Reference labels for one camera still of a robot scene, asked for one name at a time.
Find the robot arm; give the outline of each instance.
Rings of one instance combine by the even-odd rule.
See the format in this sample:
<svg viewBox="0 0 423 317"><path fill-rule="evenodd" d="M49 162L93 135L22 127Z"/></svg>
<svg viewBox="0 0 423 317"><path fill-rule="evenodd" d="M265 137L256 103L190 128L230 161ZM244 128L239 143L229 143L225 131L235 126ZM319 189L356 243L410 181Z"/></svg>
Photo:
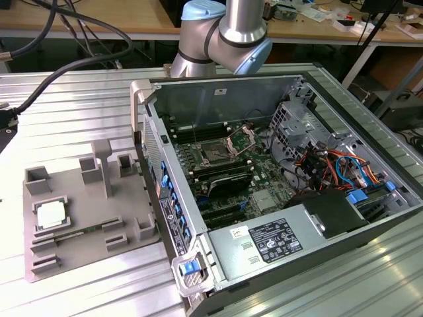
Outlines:
<svg viewBox="0 0 423 317"><path fill-rule="evenodd" d="M215 63L236 75L256 73L272 49L263 8L264 0L187 2L171 77L209 77Z"/></svg>

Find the white sticker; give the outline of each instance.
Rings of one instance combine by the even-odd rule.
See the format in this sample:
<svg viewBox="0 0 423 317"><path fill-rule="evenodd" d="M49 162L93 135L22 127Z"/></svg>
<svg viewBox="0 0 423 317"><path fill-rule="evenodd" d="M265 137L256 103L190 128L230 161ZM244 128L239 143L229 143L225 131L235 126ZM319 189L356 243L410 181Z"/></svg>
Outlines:
<svg viewBox="0 0 423 317"><path fill-rule="evenodd" d="M214 91L214 95L215 96L221 96L222 94L226 94L226 88L225 89L216 89L215 91Z"/></svg>
<svg viewBox="0 0 423 317"><path fill-rule="evenodd" d="M242 226L238 228L231 229L232 238L238 239L242 236L246 236L249 234L249 228L247 226Z"/></svg>

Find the wooden tabletop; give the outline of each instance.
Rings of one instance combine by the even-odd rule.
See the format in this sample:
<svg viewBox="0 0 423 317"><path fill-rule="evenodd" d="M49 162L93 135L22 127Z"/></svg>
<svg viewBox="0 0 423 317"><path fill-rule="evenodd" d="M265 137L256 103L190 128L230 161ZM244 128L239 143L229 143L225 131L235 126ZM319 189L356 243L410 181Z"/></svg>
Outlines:
<svg viewBox="0 0 423 317"><path fill-rule="evenodd" d="M21 0L13 0L12 2L11 10L0 10L0 30L42 29L48 16L47 10L28 5ZM356 20L360 20L363 15L363 13L360 13L350 5L341 3L339 0L334 0L328 6L332 8L346 7ZM107 22L124 32L146 34L179 33L179 29L173 26L159 0L81 0L75 7L79 13ZM73 26L77 26L74 20L70 19L70 21ZM396 24L396 22L388 22L388 27L378 33L376 40L392 43L422 43L423 45L422 40L415 40L398 30L395 27ZM92 26L92 29L96 32L107 32L107 30L98 26ZM54 21L52 30L65 31L58 18ZM318 23L303 15L298 15L295 22L270 21L268 24L268 35L271 38L351 42L358 40L358 36L351 32L341 32L335 29L329 20Z"/></svg>

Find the metal slotted surface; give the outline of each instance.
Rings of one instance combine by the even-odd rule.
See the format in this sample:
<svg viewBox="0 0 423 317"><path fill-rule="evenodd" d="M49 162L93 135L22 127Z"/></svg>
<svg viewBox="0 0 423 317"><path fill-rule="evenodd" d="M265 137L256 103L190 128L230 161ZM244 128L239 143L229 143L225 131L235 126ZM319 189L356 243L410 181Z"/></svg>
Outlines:
<svg viewBox="0 0 423 317"><path fill-rule="evenodd" d="M18 106L47 74L0 75L0 101ZM0 155L0 315L185 316L162 243L35 283L24 276L24 168L79 167L91 141L109 138L116 155L136 158L130 129L130 83L160 69L84 71L60 77L19 118L19 133Z"/></svg>
<svg viewBox="0 0 423 317"><path fill-rule="evenodd" d="M216 317L423 316L423 214Z"/></svg>
<svg viewBox="0 0 423 317"><path fill-rule="evenodd" d="M423 184L423 161L324 69L309 72L412 177Z"/></svg>

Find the warning label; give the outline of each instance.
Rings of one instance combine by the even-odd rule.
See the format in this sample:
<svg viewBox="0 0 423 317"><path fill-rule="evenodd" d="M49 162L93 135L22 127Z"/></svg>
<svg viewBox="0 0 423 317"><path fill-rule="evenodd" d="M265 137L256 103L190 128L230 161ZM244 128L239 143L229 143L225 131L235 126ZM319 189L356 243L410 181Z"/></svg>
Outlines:
<svg viewBox="0 0 423 317"><path fill-rule="evenodd" d="M249 232L266 263L303 249L285 218L252 228Z"/></svg>

